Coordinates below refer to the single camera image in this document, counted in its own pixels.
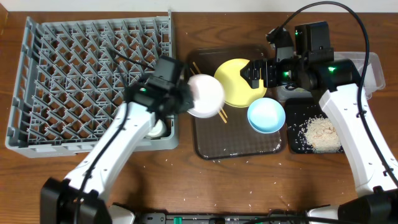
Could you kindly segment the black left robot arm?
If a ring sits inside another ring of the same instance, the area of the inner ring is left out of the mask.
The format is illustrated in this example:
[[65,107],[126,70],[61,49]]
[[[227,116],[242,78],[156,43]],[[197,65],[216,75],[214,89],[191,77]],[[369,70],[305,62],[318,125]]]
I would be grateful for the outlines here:
[[135,214],[107,206],[111,189],[139,142],[161,116],[193,108],[190,86],[170,89],[135,84],[95,148],[63,180],[49,178],[40,191],[41,223],[134,223]]

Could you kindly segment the rice food scraps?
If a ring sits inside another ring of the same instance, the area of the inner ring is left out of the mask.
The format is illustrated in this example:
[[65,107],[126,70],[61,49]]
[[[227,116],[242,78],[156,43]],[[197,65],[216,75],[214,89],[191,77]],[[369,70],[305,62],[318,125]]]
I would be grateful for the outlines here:
[[315,115],[287,125],[290,149],[297,154],[329,154],[343,152],[336,129],[328,118]]

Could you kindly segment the white paper cup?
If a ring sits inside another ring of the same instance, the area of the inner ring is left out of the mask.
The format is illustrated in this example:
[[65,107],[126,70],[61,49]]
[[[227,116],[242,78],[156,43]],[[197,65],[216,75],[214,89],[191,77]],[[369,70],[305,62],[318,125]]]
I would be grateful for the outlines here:
[[160,119],[156,122],[155,126],[146,134],[146,138],[161,138],[167,132],[166,124]]

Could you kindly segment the light blue bowl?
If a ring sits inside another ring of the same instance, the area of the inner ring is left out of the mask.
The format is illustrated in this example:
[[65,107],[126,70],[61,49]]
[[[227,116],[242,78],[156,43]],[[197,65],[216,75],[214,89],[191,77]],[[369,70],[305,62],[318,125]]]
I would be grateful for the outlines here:
[[260,98],[249,106],[247,118],[253,130],[261,134],[272,134],[285,124],[283,106],[272,98]]

